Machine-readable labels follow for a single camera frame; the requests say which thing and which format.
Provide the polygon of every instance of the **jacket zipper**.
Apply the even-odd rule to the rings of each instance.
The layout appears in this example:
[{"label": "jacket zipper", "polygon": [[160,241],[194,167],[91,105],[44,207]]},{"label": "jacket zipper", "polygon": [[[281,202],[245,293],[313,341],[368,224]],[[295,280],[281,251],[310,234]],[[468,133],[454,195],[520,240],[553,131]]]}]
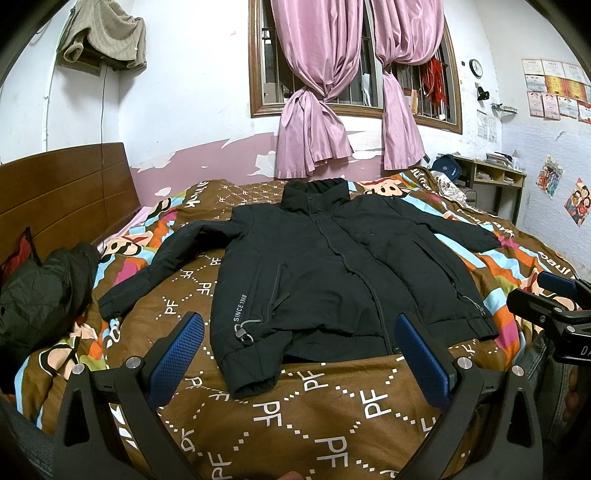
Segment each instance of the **jacket zipper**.
[{"label": "jacket zipper", "polygon": [[274,301],[275,296],[277,295],[277,290],[279,288],[279,279],[281,278],[281,268],[283,264],[279,264],[277,267],[277,274],[275,275],[275,284],[273,285],[273,291],[271,292],[271,300],[267,305],[267,320],[274,314],[274,310],[279,306],[279,304],[275,305],[277,301]]},{"label": "jacket zipper", "polygon": [[460,292],[460,291],[457,289],[457,287],[456,287],[456,281],[453,279],[452,275],[451,275],[451,274],[450,274],[450,273],[447,271],[447,269],[446,269],[445,267],[443,267],[443,266],[442,266],[442,265],[441,265],[441,264],[440,264],[438,261],[436,261],[436,260],[435,260],[435,259],[434,259],[434,258],[431,256],[431,254],[430,254],[429,252],[427,252],[427,250],[426,250],[425,248],[423,248],[423,246],[421,246],[421,245],[420,245],[419,243],[417,243],[417,242],[415,242],[415,243],[416,243],[416,244],[419,246],[419,248],[420,248],[421,250],[423,250],[423,252],[425,252],[425,254],[426,254],[426,255],[427,255],[427,256],[428,256],[428,257],[429,257],[431,260],[433,260],[433,261],[434,261],[434,262],[435,262],[435,263],[436,263],[436,264],[439,266],[439,268],[441,268],[441,269],[443,270],[443,272],[445,273],[445,275],[447,275],[447,278],[449,279],[449,283],[452,285],[453,289],[456,291],[457,298],[458,298],[459,300],[462,300],[462,301],[466,301],[466,300],[467,300],[469,303],[472,303],[472,304],[473,304],[473,305],[474,305],[474,306],[475,306],[475,307],[478,309],[478,311],[480,312],[480,316],[481,316],[482,318],[485,318],[485,317],[486,317],[486,312],[485,312],[485,310],[484,310],[484,309],[483,309],[483,308],[482,308],[480,305],[478,305],[478,304],[477,304],[477,303],[476,303],[474,300],[472,300],[470,297],[467,297],[467,296],[465,296],[465,295],[462,295],[462,294],[461,294],[461,292]]},{"label": "jacket zipper", "polygon": [[386,351],[388,352],[388,355],[392,355],[394,353],[394,349],[392,348],[392,342],[390,341],[390,336],[388,335],[388,331],[386,330],[386,324],[385,324],[385,321],[384,321],[384,310],[382,309],[382,304],[379,301],[378,294],[374,290],[374,286],[369,282],[369,280],[365,277],[365,275],[363,275],[360,272],[355,271],[353,268],[351,268],[349,266],[349,264],[347,263],[347,258],[343,254],[337,252],[333,248],[332,243],[331,243],[329,237],[324,234],[324,232],[322,231],[322,228],[320,227],[320,225],[318,223],[316,223],[316,225],[318,227],[318,230],[320,230],[320,233],[322,233],[323,237],[326,238],[326,242],[329,244],[330,249],[333,252],[336,252],[338,255],[340,255],[340,257],[343,259],[343,263],[345,265],[345,268],[347,270],[355,273],[356,275],[358,275],[361,278],[361,280],[363,280],[363,282],[369,288],[369,291],[371,292],[371,294],[374,297],[374,301],[375,301],[376,307],[378,308],[379,324],[382,327],[382,333],[384,334],[384,340],[386,341]]},{"label": "jacket zipper", "polygon": [[473,305],[474,305],[474,306],[475,306],[475,307],[478,309],[478,311],[480,312],[480,316],[481,316],[482,318],[485,318],[485,317],[486,317],[486,312],[485,312],[484,308],[482,308],[480,305],[478,305],[478,304],[477,304],[477,303],[476,303],[474,300],[472,300],[470,297],[468,297],[468,296],[466,296],[466,295],[462,295],[462,294],[460,293],[460,291],[459,291],[459,290],[457,289],[457,287],[456,287],[456,282],[454,282],[454,281],[453,281],[453,279],[452,279],[451,277],[450,277],[450,279],[449,279],[449,280],[450,280],[450,282],[451,282],[451,284],[452,284],[452,287],[454,288],[454,290],[456,290],[456,293],[457,293],[457,298],[458,298],[459,300],[467,300],[469,303],[472,303],[472,304],[473,304]]}]

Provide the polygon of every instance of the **pink wall paint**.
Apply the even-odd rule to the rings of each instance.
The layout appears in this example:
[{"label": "pink wall paint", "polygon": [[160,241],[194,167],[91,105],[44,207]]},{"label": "pink wall paint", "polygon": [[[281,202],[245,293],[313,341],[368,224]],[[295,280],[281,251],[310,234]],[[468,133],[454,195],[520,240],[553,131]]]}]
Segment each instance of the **pink wall paint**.
[{"label": "pink wall paint", "polygon": [[[202,180],[226,179],[237,185],[270,180],[265,175],[252,175],[258,155],[267,155],[277,149],[277,137],[273,133],[253,135],[229,143],[220,140],[179,150],[163,168],[140,171],[132,168],[131,174],[139,201],[151,206],[162,200],[155,193],[167,187],[171,194],[189,188]],[[383,158],[377,155],[366,160],[352,157],[331,160],[314,171],[313,179],[329,179],[345,176],[347,180],[375,180],[389,174],[382,169]]]}]

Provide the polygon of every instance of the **desk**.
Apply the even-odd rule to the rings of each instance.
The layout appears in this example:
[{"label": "desk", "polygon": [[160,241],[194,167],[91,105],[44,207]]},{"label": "desk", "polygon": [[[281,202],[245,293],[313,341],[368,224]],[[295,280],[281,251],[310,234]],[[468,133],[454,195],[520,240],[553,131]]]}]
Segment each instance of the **desk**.
[{"label": "desk", "polygon": [[[526,177],[525,173],[480,160],[471,160],[469,158],[463,157],[454,157],[454,160],[456,160],[459,166],[462,168],[462,174],[460,175],[459,180],[466,182],[466,187],[472,189],[474,188],[475,184],[493,185],[496,187],[495,203],[493,208],[497,215],[499,213],[503,189],[517,190],[517,198],[515,199],[512,218],[513,224],[516,224],[517,216],[519,215],[519,204],[521,203],[521,195],[523,193],[523,186]],[[476,173],[478,171],[489,175],[491,180],[477,178]],[[504,181],[505,178],[512,179],[514,183],[506,183]]]}]

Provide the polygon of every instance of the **pink curtain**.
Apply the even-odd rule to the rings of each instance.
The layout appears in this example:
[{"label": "pink curtain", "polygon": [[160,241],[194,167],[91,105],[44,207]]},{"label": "pink curtain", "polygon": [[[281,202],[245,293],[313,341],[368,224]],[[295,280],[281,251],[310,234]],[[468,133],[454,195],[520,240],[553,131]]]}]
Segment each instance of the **pink curtain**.
[{"label": "pink curtain", "polygon": [[371,0],[375,54],[384,66],[384,169],[398,170],[425,155],[404,92],[389,72],[393,63],[420,65],[431,59],[443,36],[443,0]]},{"label": "pink curtain", "polygon": [[352,155],[345,127],[326,102],[359,70],[363,0],[271,0],[278,38],[306,85],[285,104],[275,176],[311,175],[330,158]]}]

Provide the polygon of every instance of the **black jacket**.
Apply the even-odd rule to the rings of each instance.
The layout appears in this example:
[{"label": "black jacket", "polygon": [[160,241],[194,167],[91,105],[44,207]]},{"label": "black jacket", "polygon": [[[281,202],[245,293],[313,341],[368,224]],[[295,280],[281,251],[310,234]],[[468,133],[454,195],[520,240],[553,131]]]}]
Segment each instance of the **black jacket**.
[{"label": "black jacket", "polygon": [[14,377],[35,350],[50,346],[90,303],[99,266],[89,244],[60,248],[39,266],[28,259],[0,292],[0,389],[14,393]]},{"label": "black jacket", "polygon": [[182,227],[149,267],[100,299],[100,312],[121,316],[197,254],[227,246],[210,340],[237,398],[272,388],[286,355],[334,362],[393,353],[401,312],[414,312],[447,345],[496,336],[466,266],[434,233],[472,251],[500,246],[480,226],[402,199],[351,201],[342,179],[291,181],[280,204],[239,206],[227,222]]}]

